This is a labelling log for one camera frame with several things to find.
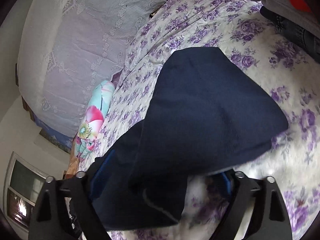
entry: white wall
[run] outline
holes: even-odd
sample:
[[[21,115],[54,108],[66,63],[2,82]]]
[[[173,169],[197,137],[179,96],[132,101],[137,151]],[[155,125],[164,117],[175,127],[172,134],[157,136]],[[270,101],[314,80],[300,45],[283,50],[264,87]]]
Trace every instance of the white wall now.
[[[3,187],[7,166],[14,151],[42,172],[61,179],[69,155],[39,135],[41,128],[22,107],[15,85],[23,25],[32,0],[18,0],[0,26],[0,208],[3,210]],[[27,240],[28,234],[12,223],[13,229]]]
[[[69,155],[43,138],[41,145],[41,128],[30,120],[28,112],[22,107],[18,97],[0,122],[0,207],[3,210],[4,179],[11,153],[14,151],[32,166],[61,179],[63,171],[68,168]],[[14,228],[21,238],[27,239],[23,230]]]
[[[20,39],[32,0],[18,0],[0,26],[0,120],[19,96],[15,85]]]

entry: window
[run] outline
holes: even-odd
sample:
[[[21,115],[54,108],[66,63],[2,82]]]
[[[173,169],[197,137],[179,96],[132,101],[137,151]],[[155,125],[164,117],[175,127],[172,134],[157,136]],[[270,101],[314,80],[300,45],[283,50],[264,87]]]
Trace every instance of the window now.
[[[4,187],[4,212],[10,220],[28,230],[33,207],[47,177],[16,153],[12,153]]]

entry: window frame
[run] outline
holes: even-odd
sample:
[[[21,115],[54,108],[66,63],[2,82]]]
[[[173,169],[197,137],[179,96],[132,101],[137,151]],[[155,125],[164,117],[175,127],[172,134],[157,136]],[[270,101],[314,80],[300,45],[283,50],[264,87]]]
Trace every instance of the window frame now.
[[[8,194],[8,189],[10,189],[14,194],[16,194],[17,196],[19,196],[21,199],[23,199],[24,201],[26,201],[27,203],[29,203],[32,206],[35,206],[36,204],[33,203],[32,201],[30,201],[29,199],[25,198],[24,196],[22,196],[20,193],[18,193],[15,189],[13,189],[12,187],[10,187],[10,182],[11,182],[11,177],[12,177],[12,172],[13,172],[13,168],[14,165],[16,163],[16,161],[20,162],[23,166],[25,166],[26,168],[28,168],[29,170],[31,170],[32,172],[34,172],[35,174],[37,174],[38,176],[46,179],[48,177],[47,174],[45,174],[44,172],[38,170],[37,168],[35,168],[34,166],[32,166],[30,163],[26,162],[24,159],[22,159],[18,154],[16,154],[15,152],[12,152],[11,157],[10,157],[10,161],[7,167],[7,171],[5,174],[5,179],[4,179],[4,188],[3,188],[3,209],[4,209],[4,216],[6,217],[6,219],[12,223],[14,223],[16,226],[18,226],[19,228],[21,228],[22,230],[24,230],[25,232],[29,232],[28,229],[26,229],[25,227],[21,226],[19,223],[17,223],[16,221],[14,221],[13,219],[11,219],[8,216],[7,213],[7,194]]]

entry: dark blue fabric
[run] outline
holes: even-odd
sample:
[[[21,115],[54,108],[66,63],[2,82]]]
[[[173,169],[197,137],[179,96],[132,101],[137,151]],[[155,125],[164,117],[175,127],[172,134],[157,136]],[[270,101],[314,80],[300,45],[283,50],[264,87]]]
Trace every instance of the dark blue fabric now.
[[[221,197],[230,200],[232,196],[232,183],[224,172],[213,175],[214,186],[218,189]]]
[[[253,160],[287,128],[278,105],[219,48],[176,51],[145,119],[93,164],[92,205],[106,230],[175,224],[189,175]]]

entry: bed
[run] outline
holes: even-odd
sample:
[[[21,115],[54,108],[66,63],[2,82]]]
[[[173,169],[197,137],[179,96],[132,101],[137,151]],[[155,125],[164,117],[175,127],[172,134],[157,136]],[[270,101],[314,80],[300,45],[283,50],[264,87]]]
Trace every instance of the bed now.
[[[126,54],[124,68],[86,170],[132,125],[145,117],[159,72],[177,49],[218,46],[278,103],[290,124],[272,149],[237,167],[249,177],[276,178],[289,213],[293,239],[300,239],[319,212],[320,68],[276,33],[248,0],[169,0],[144,25]],[[113,239],[209,239],[228,203],[207,191],[204,177],[190,178],[181,223],[175,227],[112,232]],[[245,226],[239,231],[242,239]]]

